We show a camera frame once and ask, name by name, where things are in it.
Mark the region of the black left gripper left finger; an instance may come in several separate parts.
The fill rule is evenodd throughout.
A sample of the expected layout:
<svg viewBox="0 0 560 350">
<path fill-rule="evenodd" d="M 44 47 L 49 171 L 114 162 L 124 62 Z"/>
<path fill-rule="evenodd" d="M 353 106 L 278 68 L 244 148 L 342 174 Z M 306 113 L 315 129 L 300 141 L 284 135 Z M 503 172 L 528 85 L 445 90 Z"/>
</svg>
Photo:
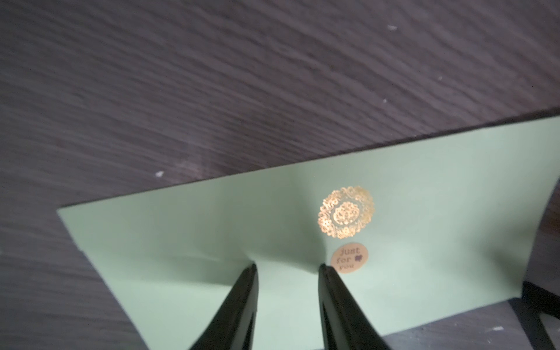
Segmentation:
<svg viewBox="0 0 560 350">
<path fill-rule="evenodd" d="M 214 318 L 190 349 L 250 350 L 258 293 L 258 268 L 253 263 L 242 271 Z"/>
</svg>

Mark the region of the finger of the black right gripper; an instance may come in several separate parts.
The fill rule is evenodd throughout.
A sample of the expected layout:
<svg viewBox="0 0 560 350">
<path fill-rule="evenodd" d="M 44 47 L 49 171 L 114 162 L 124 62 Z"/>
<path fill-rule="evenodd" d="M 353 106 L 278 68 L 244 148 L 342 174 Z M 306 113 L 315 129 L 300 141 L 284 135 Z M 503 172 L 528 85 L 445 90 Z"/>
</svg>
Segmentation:
<svg viewBox="0 0 560 350">
<path fill-rule="evenodd" d="M 559 296 L 557 294 L 529 281 L 524 281 L 521 297 L 510 299 L 509 304 L 533 349 L 556 349 L 540 315 L 547 314 L 559 319 Z"/>
</svg>

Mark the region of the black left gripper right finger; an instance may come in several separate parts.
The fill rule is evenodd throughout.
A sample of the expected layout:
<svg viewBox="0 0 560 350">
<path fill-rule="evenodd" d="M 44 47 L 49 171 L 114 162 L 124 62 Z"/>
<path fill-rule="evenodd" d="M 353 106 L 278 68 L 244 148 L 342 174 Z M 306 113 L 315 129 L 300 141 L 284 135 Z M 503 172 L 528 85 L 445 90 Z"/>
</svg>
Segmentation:
<svg viewBox="0 0 560 350">
<path fill-rule="evenodd" d="M 326 349 L 390 350 L 335 268 L 325 264 L 319 267 L 319 310 Z"/>
</svg>

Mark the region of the light green envelope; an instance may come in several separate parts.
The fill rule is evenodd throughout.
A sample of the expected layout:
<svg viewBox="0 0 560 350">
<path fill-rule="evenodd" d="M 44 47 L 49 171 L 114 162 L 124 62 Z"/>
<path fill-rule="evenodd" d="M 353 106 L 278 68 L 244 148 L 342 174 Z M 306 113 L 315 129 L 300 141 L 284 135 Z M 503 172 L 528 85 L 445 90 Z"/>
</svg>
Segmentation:
<svg viewBox="0 0 560 350">
<path fill-rule="evenodd" d="M 517 297 L 558 181 L 553 117 L 58 215 L 150 349 L 189 349 L 250 265 L 254 347 L 318 349 L 324 264 L 382 335 Z"/>
</svg>

